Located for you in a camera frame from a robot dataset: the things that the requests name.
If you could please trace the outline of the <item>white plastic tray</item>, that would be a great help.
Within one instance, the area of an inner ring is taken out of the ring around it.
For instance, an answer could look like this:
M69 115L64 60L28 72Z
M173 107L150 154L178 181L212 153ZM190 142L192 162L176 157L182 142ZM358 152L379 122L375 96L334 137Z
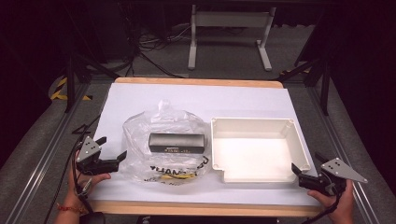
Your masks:
M311 169L293 119L213 118L212 167L226 183L291 183Z

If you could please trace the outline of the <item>black tripod stand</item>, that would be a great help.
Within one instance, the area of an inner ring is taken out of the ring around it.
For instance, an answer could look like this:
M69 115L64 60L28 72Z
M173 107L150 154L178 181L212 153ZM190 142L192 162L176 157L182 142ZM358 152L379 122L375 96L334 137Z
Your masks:
M105 68L94 59L90 59L88 56L83 56L81 54L71 53L66 66L66 113L72 110L78 100L75 91L75 77L78 78L80 83L89 83L92 80L92 72L87 68L88 65L98 70L100 74L104 74L113 80L119 77L115 72Z
M325 59L315 59L311 62L303 63L296 68L287 71L284 70L280 73L276 81L284 82L294 76L301 74L303 71L309 70L304 79L306 87L314 87L319 80L321 80L321 91L319 96L319 106L325 116L329 115L328 112L328 96L330 88L330 73L329 64Z

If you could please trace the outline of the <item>person's right hand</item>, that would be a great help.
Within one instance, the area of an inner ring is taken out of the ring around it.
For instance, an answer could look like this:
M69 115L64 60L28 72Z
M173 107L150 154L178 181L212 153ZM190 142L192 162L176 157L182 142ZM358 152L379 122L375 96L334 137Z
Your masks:
M334 197L328 197L316 190L309 190L307 194L316 199L326 208L330 207L336 202ZM348 179L346 181L346 190L343 192L337 208L332 213L330 213L328 217L332 221L332 224L354 224L353 208L353 182Z

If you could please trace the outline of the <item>yellow black hazard tape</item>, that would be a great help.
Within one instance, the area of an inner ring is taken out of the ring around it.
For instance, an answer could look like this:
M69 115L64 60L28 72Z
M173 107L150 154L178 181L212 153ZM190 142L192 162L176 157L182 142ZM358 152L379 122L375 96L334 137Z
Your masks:
M50 99L51 100L67 100L68 97L66 94L62 94L62 89L64 85L66 84L67 77L63 77L59 83L57 84L54 93L51 95Z

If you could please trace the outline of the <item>white metal stand frame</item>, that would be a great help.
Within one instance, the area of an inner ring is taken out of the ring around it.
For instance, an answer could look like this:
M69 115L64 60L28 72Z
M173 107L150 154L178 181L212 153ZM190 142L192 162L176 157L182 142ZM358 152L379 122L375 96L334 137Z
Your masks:
M266 42L276 14L276 8L271 7L265 12L225 12L200 11L196 5L191 7L191 45L188 59L188 68L195 69L197 54L196 29L198 27L243 27L262 28L262 38L256 41L262 64L266 71L272 70L272 65L266 51Z

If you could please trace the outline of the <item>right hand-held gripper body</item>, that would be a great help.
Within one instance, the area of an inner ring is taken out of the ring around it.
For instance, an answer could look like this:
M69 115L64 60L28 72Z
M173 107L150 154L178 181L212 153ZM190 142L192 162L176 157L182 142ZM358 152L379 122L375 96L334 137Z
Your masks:
M335 196L345 191L347 180L367 183L368 179L360 175L339 158L325 161L320 166L317 176L306 175L298 170L299 186L312 189L326 196Z

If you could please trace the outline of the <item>clear printed plastic bag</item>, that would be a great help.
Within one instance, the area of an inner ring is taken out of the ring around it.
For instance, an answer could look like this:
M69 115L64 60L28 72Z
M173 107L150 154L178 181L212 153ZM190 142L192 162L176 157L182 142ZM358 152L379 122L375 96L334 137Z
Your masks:
M175 109L170 102L161 100L155 109L129 117L122 129L122 148L127 156L120 170L128 179L179 186L209 171L209 127L189 111ZM149 136L152 133L203 134L205 151L203 154L151 152Z

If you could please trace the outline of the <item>white paper sheet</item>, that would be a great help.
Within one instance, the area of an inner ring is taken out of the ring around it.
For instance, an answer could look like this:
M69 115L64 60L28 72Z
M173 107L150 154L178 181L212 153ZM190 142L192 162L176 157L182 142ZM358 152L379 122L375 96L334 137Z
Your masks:
M102 155L111 158L121 151L122 124L131 116L154 108L167 100L209 123L213 118L293 119L301 130L290 95L285 89L114 83L96 130L105 136ZM317 171L304 136L303 145L311 169ZM148 204L197 206L290 206L316 207L318 202L299 187L297 177L291 183L226 183L221 171L209 163L209 172L190 184L169 186L160 183L138 183L128 180L121 171L98 184L91 195L92 206L113 214L130 213L133 206Z

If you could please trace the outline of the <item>black rectangular box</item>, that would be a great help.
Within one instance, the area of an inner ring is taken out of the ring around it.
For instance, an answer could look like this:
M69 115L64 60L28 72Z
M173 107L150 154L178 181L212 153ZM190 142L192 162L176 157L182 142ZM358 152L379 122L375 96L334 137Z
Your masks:
M148 147L156 153L203 154L205 136L197 133L152 133Z

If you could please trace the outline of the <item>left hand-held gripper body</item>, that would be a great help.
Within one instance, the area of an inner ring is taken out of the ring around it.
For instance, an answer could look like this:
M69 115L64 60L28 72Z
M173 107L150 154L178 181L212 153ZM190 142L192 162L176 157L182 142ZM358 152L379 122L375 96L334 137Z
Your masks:
M76 159L77 169L84 175L100 175L113 173L119 170L119 162L114 160L101 160L101 146L89 136L83 141Z

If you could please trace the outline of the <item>aluminium rail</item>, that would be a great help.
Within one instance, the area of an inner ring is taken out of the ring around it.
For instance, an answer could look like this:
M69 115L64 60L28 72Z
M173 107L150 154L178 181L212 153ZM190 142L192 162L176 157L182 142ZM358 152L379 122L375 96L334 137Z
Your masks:
M10 214L8 215L5 224L20 224L21 218L24 216L46 172L50 167L50 163L59 148L62 138L64 137L66 127L69 124L71 118L73 118L73 115L77 110L78 104L82 101L82 97L85 95L88 88L88 84L78 85L75 91L75 102L66 112L63 112L55 131L52 133L49 144L45 147L45 150L42 153L38 164L35 166L35 169L30 174L29 180L27 181L22 193L20 194L18 200L13 206Z
M306 90L313 105L315 106L315 109L318 113L318 116L322 124L324 125L325 132L330 137L332 151L334 155L339 159L341 159L343 162L345 162L347 165L352 166L346 154L346 151L341 143L341 140L339 139L338 134L336 133L336 130L332 125L331 119L328 116L325 116L322 111L319 94L314 88L307 88ZM355 202L357 203L357 206L361 211L361 215L364 219L365 224L380 224L377 215L375 213L375 210L372 207L367 197L367 194L363 188L362 183L355 181L353 189L354 189Z

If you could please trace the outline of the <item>person's left hand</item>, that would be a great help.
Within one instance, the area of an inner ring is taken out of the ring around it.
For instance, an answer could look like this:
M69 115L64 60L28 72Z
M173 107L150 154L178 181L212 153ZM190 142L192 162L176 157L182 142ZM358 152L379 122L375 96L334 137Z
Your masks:
M77 166L73 162L71 162L67 181L67 193L64 198L64 206L75 208L80 208L83 206L83 202L78 198L76 186L79 186L83 189L88 182L91 182L91 185L88 187L88 194L91 194L94 187L98 183L104 180L108 180L110 178L110 174L82 175L77 170Z

